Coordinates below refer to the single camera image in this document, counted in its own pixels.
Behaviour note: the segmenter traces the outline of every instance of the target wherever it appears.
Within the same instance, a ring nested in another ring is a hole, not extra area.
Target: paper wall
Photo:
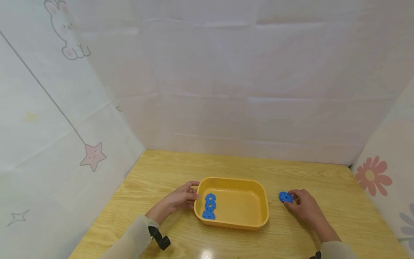
[[[148,148],[349,165],[412,77],[408,0],[69,6]]]
[[[144,151],[85,57],[86,45],[74,49],[83,44],[71,33],[76,24],[64,15],[55,31],[48,10],[59,16],[65,5],[8,0],[0,10],[5,259],[68,258]]]
[[[414,79],[354,161],[352,171],[414,258]]]

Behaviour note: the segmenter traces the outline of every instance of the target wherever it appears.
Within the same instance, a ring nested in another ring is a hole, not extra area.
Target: stacked blue gears
[[[214,194],[207,194],[205,197],[206,204],[204,205],[204,211],[202,217],[209,220],[215,220],[214,210],[216,209],[216,196]]]

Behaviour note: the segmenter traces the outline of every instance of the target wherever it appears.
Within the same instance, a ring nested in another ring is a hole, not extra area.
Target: table surface
[[[257,231],[207,226],[180,211],[160,227],[171,246],[151,242],[142,258],[289,258],[314,255],[319,242],[279,201],[279,192],[307,189],[342,241],[362,258],[408,258],[350,170],[341,165],[147,150],[119,186],[70,259],[99,258],[127,227],[189,180],[254,179],[266,189],[269,222]]]

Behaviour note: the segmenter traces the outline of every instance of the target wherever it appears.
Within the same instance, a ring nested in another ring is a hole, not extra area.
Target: beige sleeve
[[[148,227],[159,225],[145,216],[138,216],[124,235],[115,243],[101,259],[137,259],[151,242]]]
[[[322,259],[358,259],[351,247],[339,241],[321,244]]]

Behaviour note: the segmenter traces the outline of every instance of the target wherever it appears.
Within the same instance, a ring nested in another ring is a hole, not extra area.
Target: black strap
[[[315,254],[315,256],[312,256],[309,259],[322,259],[322,254],[321,254],[320,251],[317,251],[316,254]]]
[[[155,241],[157,242],[157,244],[158,244],[159,248],[161,248],[161,250],[164,251],[165,249],[167,249],[167,247],[169,247],[171,245],[170,239],[167,236],[162,237],[162,235],[159,232],[158,228],[153,227],[153,226],[149,226],[148,231],[149,231],[149,234],[151,235],[151,237],[153,237],[155,239]]]

